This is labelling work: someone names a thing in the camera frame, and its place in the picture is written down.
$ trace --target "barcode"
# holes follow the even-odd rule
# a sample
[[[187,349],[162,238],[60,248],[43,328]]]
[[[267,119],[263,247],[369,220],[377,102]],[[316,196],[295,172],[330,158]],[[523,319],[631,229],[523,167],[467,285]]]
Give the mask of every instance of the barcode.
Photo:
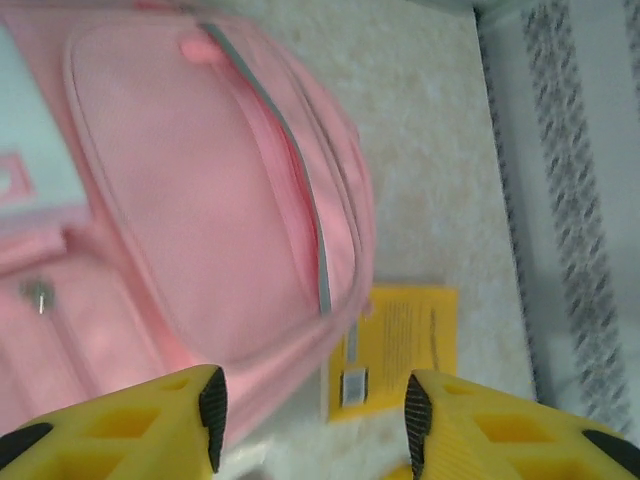
[[[347,363],[356,363],[358,360],[358,324],[354,323],[347,333]]]
[[[342,374],[342,406],[362,405],[367,399],[367,369]]]

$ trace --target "zipper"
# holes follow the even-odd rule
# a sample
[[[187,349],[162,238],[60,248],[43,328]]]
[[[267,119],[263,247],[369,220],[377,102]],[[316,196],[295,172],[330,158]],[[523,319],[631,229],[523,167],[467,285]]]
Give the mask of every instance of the zipper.
[[[55,291],[48,280],[25,273],[0,283],[0,304],[5,307],[0,315],[0,360],[4,363],[0,370],[8,373],[0,388],[11,382],[14,396],[9,394],[7,400],[19,401],[31,416],[41,414],[45,406],[63,408],[90,398],[50,316]],[[51,368],[53,377],[47,373]]]
[[[67,355],[71,369],[75,372],[85,393],[89,398],[98,396],[99,389],[92,380],[91,374],[86,368],[86,361],[78,351],[67,322],[65,322],[53,281],[41,277],[29,278],[20,285],[20,294],[38,315],[51,322],[57,340]]]
[[[357,272],[359,270],[359,256],[357,255],[356,249],[355,249],[355,239],[356,238],[360,238],[360,234],[358,232],[358,223],[356,221],[356,209],[355,209],[355,205],[353,203],[353,200],[350,196],[349,193],[349,189],[347,187],[348,185],[348,180],[347,180],[347,176],[344,172],[344,169],[342,167],[342,165],[340,164],[340,162],[338,161],[338,157],[336,154],[336,148],[334,146],[334,143],[331,139],[331,137],[328,135],[326,128],[323,126],[323,122],[320,120],[320,116],[318,115],[313,103],[311,102],[311,100],[309,99],[305,88],[302,84],[302,82],[300,81],[300,79],[298,78],[298,76],[296,75],[296,73],[293,71],[293,69],[291,68],[291,66],[289,65],[289,62],[287,61],[287,59],[282,55],[282,53],[280,51],[278,51],[277,48],[275,48],[272,45],[269,45],[272,53],[274,54],[275,57],[277,57],[278,62],[280,63],[280,66],[282,67],[283,70],[287,71],[289,74],[289,78],[291,79],[291,83],[294,87],[294,91],[298,97],[298,100],[300,101],[300,103],[306,107],[306,113],[313,119],[314,123],[316,124],[316,126],[319,128],[320,133],[322,135],[322,137],[324,138],[325,142],[326,142],[326,146],[330,151],[330,155],[328,155],[331,160],[333,161],[333,164],[335,165],[335,168],[337,170],[337,175],[340,177],[340,181],[342,183],[342,185],[344,185],[345,188],[345,192],[344,194],[341,194],[341,202],[343,204],[343,208],[345,209],[345,212],[347,211],[347,205],[349,208],[349,213],[351,214],[352,218],[353,218],[353,222],[351,222],[348,218],[347,218],[347,223],[349,224],[349,229],[350,229],[350,233],[351,233],[351,239],[352,239],[352,243],[354,244],[354,278],[353,278],[353,283],[351,284],[351,289],[350,292],[353,292],[355,287],[356,287],[356,275]],[[352,149],[352,153],[354,155],[354,158],[356,160],[356,162],[358,162],[359,164],[363,163],[363,159],[361,154],[359,154],[356,151],[356,148],[353,145],[353,142],[351,142],[351,149]]]
[[[317,278],[317,286],[315,286],[315,290],[317,291],[318,301],[320,304],[320,313],[322,315],[329,314],[331,312],[332,305],[329,291],[329,275],[324,235],[322,232],[322,225],[320,224],[318,208],[311,189],[309,174],[307,172],[307,167],[305,165],[304,157],[300,151],[300,147],[298,146],[296,139],[282,113],[278,110],[267,91],[251,72],[249,66],[242,59],[224,33],[222,33],[222,31],[213,24],[201,24],[200,28],[202,28],[210,37],[212,37],[213,40],[216,41],[218,46],[226,54],[230,63],[235,67],[236,74],[251,90],[252,95],[244,95],[242,92],[238,91],[237,87],[231,88],[231,91],[234,93],[234,96],[238,100],[241,108],[244,106],[246,109],[245,115],[251,127],[254,129],[254,134],[256,135],[256,140],[258,140],[259,148],[260,144],[271,144],[272,146],[273,142],[276,141],[275,137],[279,137],[278,140],[281,144],[284,143],[283,153],[291,160],[289,165],[285,165],[283,167],[282,160],[278,158],[277,155],[273,155],[273,153],[271,153],[263,157],[265,159],[265,166],[267,167],[268,174],[272,176],[271,180],[277,181],[278,185],[286,185],[286,183],[288,183],[286,181],[286,177],[288,176],[288,180],[291,180],[291,177],[293,177],[294,182],[298,186],[298,198],[293,198],[292,192],[285,193],[285,198],[288,201],[288,203],[286,203],[287,208],[281,208],[280,210],[285,218],[285,223],[289,221],[289,228],[292,228],[293,230],[296,230],[293,226],[309,223],[308,219],[311,219],[310,231],[311,235],[314,237],[314,253],[315,258],[317,259],[314,265],[315,268],[312,270],[314,271],[314,276]],[[262,121],[259,123],[255,122],[253,121],[254,118],[261,118]],[[278,151],[278,149],[261,149],[261,151],[275,152]],[[303,214],[300,211],[296,212],[295,205],[299,203],[300,197],[303,199],[306,214]],[[300,233],[301,232],[294,232],[294,236],[291,237],[292,245],[296,243],[295,235],[299,235]],[[298,248],[302,248],[301,245],[302,244],[299,244],[298,247],[293,247],[296,249],[294,255],[298,255],[299,261],[304,258],[303,252],[297,251]]]

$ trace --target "black rubber tip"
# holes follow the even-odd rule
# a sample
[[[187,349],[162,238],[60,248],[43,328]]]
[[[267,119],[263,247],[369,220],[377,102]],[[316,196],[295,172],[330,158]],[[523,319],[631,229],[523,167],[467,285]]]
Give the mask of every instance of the black rubber tip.
[[[217,473],[227,423],[227,382],[221,368],[216,370],[200,393],[198,408],[202,425],[209,431],[211,468]]]
[[[419,480],[424,471],[424,447],[427,437],[431,433],[432,417],[431,399],[415,375],[411,375],[404,401],[404,421],[407,427],[414,480]]]
[[[0,437],[0,470],[33,447],[51,430],[50,423],[36,423]]]
[[[618,465],[640,479],[640,450],[634,444],[598,430],[584,430],[582,434]]]

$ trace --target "pink backpack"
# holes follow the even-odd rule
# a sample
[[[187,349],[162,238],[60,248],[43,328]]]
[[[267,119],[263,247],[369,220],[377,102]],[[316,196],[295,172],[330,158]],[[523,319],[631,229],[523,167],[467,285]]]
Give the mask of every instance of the pink backpack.
[[[4,7],[0,28],[90,205],[0,229],[0,432],[214,363],[236,442],[367,302],[374,208],[355,126],[245,19]],[[0,197],[0,213],[20,201]]]

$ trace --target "zipper slider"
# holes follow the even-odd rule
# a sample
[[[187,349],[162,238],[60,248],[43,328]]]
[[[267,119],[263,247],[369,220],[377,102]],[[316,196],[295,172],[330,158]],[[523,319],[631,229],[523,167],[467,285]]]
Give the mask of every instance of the zipper slider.
[[[53,284],[42,278],[26,280],[20,285],[22,296],[36,309],[39,315],[44,315],[55,305],[55,289]]]

